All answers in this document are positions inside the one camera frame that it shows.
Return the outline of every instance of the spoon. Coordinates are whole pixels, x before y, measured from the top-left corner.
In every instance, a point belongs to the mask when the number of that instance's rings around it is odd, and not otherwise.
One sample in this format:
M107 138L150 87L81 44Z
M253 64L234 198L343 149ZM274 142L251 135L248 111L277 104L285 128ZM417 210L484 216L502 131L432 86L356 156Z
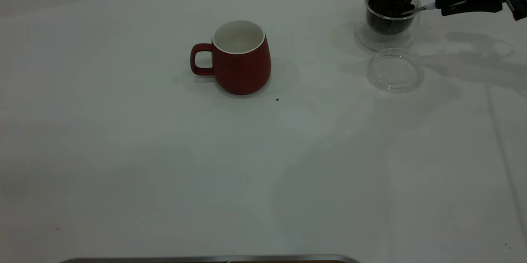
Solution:
M434 10L434 9L437 9L435 7L435 2L431 2L430 4L427 4L425 6L419 7L417 9L406 11L406 12L402 12L401 15L414 14L416 12L421 12L421 11L424 11L424 10Z

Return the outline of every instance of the mug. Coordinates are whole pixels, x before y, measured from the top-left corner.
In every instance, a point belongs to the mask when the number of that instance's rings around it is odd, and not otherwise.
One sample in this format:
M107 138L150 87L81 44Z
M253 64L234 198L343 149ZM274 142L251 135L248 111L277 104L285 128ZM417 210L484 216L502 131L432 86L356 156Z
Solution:
M196 53L201 51L212 53L212 68L196 66ZM271 55L265 32L251 21L224 23L212 35L212 44L194 45L190 68L196 75L214 75L218 84L230 93L256 92L271 75Z

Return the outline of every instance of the white table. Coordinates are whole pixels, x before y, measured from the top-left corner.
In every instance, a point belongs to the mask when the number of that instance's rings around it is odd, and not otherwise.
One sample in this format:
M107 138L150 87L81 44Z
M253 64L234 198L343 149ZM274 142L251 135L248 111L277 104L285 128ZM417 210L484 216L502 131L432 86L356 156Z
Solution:
M390 95L354 41L363 0L0 2L1 262L527 262L527 20L506 7L423 14L425 81ZM231 19L267 32L256 95L190 71Z

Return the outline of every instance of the mug handle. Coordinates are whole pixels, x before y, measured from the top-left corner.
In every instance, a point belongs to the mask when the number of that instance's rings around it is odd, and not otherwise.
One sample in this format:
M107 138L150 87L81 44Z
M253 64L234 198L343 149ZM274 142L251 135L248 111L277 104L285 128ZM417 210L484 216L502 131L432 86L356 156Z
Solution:
M190 53L190 69L196 75L200 76L211 76L214 75L214 69L211 68L202 68L196 66L196 53L201 51L212 52L212 44L196 44L192 47L192 52Z

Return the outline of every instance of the coffee bean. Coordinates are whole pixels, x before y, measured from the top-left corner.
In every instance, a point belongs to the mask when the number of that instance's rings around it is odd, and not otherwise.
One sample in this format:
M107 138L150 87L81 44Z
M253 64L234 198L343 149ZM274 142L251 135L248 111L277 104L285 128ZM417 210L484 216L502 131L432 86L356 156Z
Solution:
M385 17L401 18L403 12L415 8L412 0L368 0L369 8ZM375 32L382 35L396 35L405 31L413 21L412 19L390 20L379 17L370 11L366 12L368 24Z

